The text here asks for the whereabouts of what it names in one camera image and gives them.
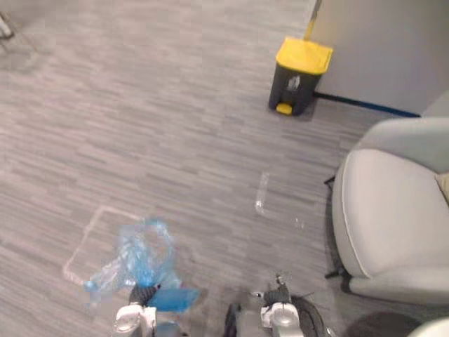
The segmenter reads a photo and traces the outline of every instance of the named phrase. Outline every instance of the white armchair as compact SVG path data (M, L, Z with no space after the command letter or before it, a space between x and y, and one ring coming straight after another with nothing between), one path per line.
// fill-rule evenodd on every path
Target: white armchair
M395 119L365 134L339 168L333 226L349 289L410 303L449 303L449 118Z

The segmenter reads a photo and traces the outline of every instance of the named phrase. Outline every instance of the chair cushion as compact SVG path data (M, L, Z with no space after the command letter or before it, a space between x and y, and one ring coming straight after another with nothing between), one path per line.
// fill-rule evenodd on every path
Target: chair cushion
M449 172L444 174L438 174L435 176L436 182L440 187L441 192L443 193L446 201L449 204Z
M345 234L363 273L357 276L449 265L449 208L433 171L362 149L349 153L339 177ZM347 249L336 237L339 251Z

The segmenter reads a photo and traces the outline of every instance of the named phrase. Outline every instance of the white wall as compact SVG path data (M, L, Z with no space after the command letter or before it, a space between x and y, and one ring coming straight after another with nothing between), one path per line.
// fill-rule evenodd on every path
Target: white wall
M438 97L422 115L425 117L449 117L449 90Z
M323 0L311 39L322 93L420 114L449 88L449 0Z

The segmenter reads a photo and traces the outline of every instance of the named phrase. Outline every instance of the yellow lid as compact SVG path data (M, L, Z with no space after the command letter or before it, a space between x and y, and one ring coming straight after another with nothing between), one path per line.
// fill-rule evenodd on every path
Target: yellow lid
M318 75L328 70L332 52L332 48L311 41L286 37L276 61L284 68Z

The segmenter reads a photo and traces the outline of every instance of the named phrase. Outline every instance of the chair armrest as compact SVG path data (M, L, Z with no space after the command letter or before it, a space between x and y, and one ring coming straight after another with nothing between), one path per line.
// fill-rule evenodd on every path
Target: chair armrest
M409 267L353 278L352 292L407 303L449 304L449 267Z
M374 125L355 149L373 148L415 161L437 173L449 171L449 118L392 119Z

